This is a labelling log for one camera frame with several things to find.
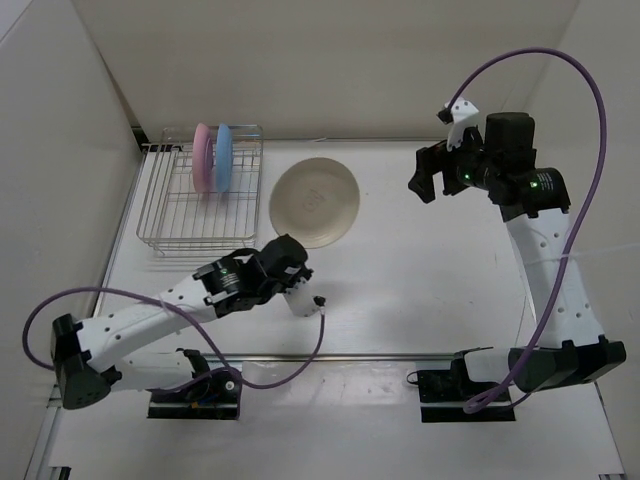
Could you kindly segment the cream plate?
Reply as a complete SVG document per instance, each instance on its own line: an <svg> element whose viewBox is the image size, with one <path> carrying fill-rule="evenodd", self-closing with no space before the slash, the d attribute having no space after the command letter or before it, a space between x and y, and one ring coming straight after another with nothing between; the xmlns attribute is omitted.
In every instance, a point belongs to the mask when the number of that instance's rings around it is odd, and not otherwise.
<svg viewBox="0 0 640 480"><path fill-rule="evenodd" d="M318 249L350 230L359 207L360 189L351 170L334 159L313 157L296 163L276 181L269 218L277 234Z"/></svg>

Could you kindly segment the blue plate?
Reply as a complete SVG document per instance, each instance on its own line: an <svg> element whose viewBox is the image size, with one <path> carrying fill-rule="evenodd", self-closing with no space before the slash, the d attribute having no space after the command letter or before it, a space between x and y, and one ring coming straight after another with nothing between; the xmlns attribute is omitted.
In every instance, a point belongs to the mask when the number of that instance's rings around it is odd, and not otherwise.
<svg viewBox="0 0 640 480"><path fill-rule="evenodd" d="M226 193L232 182L234 160L233 136L228 125L218 126L215 147L215 188L220 193Z"/></svg>

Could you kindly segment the pink plate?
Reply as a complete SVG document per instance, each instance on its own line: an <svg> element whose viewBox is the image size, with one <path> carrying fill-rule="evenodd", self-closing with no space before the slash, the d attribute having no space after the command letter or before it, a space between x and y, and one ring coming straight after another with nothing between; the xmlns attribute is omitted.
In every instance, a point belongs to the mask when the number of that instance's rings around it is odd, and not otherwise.
<svg viewBox="0 0 640 480"><path fill-rule="evenodd" d="M199 123L195 129L192 151L192 181L197 193L204 194L210 190L212 170L211 130L207 125Z"/></svg>

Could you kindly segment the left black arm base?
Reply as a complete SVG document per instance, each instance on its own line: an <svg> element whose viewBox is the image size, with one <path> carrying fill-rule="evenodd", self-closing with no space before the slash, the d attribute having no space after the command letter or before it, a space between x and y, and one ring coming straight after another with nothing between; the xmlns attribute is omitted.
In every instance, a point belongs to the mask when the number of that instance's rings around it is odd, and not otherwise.
<svg viewBox="0 0 640 480"><path fill-rule="evenodd" d="M148 419L235 421L240 417L242 384L224 367L215 368L193 386L172 393L152 393Z"/></svg>

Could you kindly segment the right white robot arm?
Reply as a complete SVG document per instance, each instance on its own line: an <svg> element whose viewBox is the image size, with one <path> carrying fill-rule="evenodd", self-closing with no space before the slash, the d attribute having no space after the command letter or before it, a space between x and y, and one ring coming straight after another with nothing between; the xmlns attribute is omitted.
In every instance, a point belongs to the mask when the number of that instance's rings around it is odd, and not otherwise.
<svg viewBox="0 0 640 480"><path fill-rule="evenodd" d="M503 380L524 393L592 383L627 358L623 342L607 339L565 249L576 225L568 191L557 169L536 167L534 133L529 114L495 113L483 130L466 127L454 146L441 141L416 153L408 188L423 203L435 200L440 175L444 194L477 188L499 207L536 318L532 348L456 355L449 387L460 399Z"/></svg>

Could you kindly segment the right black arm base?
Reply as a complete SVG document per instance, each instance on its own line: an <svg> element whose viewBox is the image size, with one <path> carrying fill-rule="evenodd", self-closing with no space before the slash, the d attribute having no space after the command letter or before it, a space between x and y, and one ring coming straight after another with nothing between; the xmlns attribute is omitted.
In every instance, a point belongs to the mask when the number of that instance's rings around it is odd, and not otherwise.
<svg viewBox="0 0 640 480"><path fill-rule="evenodd" d="M410 386L418 388L421 422L424 424L514 422L516 420L508 391L501 393L493 403L478 413L464 412L463 405L466 401L495 387L496 383L465 384L455 380L450 370L415 370L407 374L406 381Z"/></svg>

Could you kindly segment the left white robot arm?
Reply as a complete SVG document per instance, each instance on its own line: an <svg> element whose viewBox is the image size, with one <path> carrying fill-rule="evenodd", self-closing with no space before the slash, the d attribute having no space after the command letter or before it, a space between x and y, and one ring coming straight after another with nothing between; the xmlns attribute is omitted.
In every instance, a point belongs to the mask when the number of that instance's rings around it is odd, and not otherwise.
<svg viewBox="0 0 640 480"><path fill-rule="evenodd" d="M190 353L149 354L147 345L273 297L285 298L297 317L318 307L308 289L306 249L289 235L261 250L240 249L198 268L175 286L120 311L80 320L65 314L52 323L51 358L67 410L93 405L117 390L169 390L186 399L206 395L210 377Z"/></svg>

